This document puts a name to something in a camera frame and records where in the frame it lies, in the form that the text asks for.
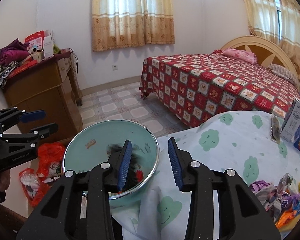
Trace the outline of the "brown wooden cabinet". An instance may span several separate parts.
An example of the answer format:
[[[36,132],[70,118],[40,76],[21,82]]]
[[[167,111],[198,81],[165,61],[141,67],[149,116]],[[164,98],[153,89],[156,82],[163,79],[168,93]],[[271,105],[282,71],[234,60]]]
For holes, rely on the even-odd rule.
[[[69,51],[14,75],[6,81],[2,91],[9,107],[27,112],[44,110],[46,113],[41,120],[17,124],[21,133],[55,122],[58,131],[43,142],[58,141],[67,145],[83,129],[78,109],[82,104],[82,92]]]

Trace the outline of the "beige wooden headboard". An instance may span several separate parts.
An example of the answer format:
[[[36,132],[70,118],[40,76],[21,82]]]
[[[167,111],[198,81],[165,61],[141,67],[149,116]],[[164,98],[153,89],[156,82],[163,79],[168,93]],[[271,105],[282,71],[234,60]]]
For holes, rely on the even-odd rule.
[[[262,67],[267,68],[274,63],[285,67],[296,76],[298,75],[288,55],[279,46],[265,38],[253,35],[241,36],[226,43],[221,50],[228,48],[254,53],[257,63]]]

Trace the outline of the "beige curtain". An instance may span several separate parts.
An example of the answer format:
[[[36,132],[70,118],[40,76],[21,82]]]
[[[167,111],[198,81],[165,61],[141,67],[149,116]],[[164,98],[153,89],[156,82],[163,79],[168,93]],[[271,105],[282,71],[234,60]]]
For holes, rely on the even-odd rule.
[[[300,81],[300,5],[296,0],[243,0],[252,35],[279,46]]]
[[[174,44],[172,0],[92,0],[94,52]]]

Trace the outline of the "red white cardboard box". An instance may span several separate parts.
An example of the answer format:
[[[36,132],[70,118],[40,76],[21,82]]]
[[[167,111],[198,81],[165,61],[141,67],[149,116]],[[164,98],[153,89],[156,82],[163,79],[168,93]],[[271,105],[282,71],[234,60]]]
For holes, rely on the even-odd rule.
[[[53,57],[54,34],[52,30],[38,31],[25,38],[25,43],[28,43],[27,51],[30,54],[42,51],[44,58]]]

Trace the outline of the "striped pillow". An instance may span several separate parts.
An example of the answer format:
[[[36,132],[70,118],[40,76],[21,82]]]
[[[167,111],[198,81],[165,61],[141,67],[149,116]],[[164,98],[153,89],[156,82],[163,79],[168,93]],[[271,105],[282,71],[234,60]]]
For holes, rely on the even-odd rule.
[[[291,84],[293,84],[297,90],[300,90],[300,82],[298,80],[298,77],[296,74],[292,73],[287,68],[278,65],[278,64],[270,64],[269,69],[276,75],[282,77],[283,79],[289,81]]]

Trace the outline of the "orange snack wrapper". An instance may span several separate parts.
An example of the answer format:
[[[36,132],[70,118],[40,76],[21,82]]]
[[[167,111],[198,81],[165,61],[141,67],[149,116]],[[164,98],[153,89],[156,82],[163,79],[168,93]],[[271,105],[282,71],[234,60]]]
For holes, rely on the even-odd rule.
[[[297,218],[300,218],[300,203],[293,204],[288,210],[284,211],[275,225],[278,229],[281,229]]]

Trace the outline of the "red bag on floor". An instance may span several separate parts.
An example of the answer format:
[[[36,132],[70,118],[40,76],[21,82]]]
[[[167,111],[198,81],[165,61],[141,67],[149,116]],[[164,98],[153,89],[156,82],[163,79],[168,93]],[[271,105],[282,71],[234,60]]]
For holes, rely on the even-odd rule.
[[[61,162],[65,146],[60,142],[44,143],[38,147],[38,168],[26,168],[19,173],[19,181],[31,207],[36,207],[49,191],[49,183],[62,172]]]

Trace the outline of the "left beige curtain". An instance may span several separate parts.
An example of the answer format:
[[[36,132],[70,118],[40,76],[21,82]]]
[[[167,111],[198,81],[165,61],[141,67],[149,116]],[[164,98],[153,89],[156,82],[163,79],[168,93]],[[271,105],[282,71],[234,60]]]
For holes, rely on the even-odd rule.
[[[94,52],[174,44],[172,0],[92,0]]]

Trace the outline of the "tall white carton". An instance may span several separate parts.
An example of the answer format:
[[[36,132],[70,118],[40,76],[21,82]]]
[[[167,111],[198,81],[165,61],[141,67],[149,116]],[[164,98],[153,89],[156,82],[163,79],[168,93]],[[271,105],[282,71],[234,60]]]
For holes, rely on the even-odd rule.
[[[292,106],[285,116],[281,126],[280,137],[288,142],[294,138],[300,126],[300,99],[294,98]]]

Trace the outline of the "purple plastic wrapper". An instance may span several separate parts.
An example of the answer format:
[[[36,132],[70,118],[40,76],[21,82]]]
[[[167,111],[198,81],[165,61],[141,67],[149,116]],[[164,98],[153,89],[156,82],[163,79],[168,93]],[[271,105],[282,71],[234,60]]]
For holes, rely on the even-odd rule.
[[[251,189],[251,191],[255,195],[256,193],[258,193],[258,191],[260,191],[262,188],[268,186],[269,184],[271,184],[271,183],[267,183],[264,180],[259,180],[259,181],[256,181],[256,182],[252,183],[249,186],[249,188]],[[298,192],[298,189],[295,187],[295,184],[293,182],[288,187],[287,192],[291,194],[291,199],[293,201],[292,204],[300,203],[300,193]]]

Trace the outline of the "red patterned bed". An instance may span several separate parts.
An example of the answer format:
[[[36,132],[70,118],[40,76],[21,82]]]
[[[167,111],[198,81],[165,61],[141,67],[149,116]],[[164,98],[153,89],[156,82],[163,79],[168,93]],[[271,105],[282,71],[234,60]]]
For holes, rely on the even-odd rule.
[[[143,61],[141,97],[155,94],[185,125],[197,127],[228,111],[264,111],[284,118],[297,88],[258,64],[221,53],[167,55]]]

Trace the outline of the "black foam net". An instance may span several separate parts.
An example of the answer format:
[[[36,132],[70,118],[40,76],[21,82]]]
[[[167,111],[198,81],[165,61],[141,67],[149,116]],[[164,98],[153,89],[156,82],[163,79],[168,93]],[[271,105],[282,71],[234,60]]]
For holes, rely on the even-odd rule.
[[[108,158],[111,156],[112,153],[120,152],[121,150],[122,150],[122,145],[119,145],[119,144],[109,145],[107,148]],[[132,156],[130,159],[129,169],[136,171],[138,169],[138,161],[139,161],[138,155],[134,152],[134,150],[132,150]]]

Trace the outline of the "purple clothes pile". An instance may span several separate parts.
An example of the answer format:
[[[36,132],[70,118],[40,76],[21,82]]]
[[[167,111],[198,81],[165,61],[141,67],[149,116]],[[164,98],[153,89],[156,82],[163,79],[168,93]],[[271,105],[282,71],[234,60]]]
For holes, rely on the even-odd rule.
[[[20,62],[29,56],[29,42],[22,43],[15,39],[8,46],[0,49],[0,65],[7,66],[11,62]]]

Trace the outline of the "red foam fruit net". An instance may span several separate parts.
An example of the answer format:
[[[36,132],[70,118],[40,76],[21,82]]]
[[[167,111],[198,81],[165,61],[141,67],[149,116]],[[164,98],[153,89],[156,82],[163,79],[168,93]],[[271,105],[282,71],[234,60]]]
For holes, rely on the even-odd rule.
[[[141,170],[129,170],[127,173],[126,183],[119,193],[123,193],[136,187],[143,180],[143,172]]]

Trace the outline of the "right beige curtain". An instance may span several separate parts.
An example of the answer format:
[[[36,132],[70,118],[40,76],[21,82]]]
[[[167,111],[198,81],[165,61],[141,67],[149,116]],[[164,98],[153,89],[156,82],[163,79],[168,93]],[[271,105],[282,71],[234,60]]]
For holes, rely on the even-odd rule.
[[[252,35],[279,46],[300,81],[300,5],[296,0],[243,0]]]

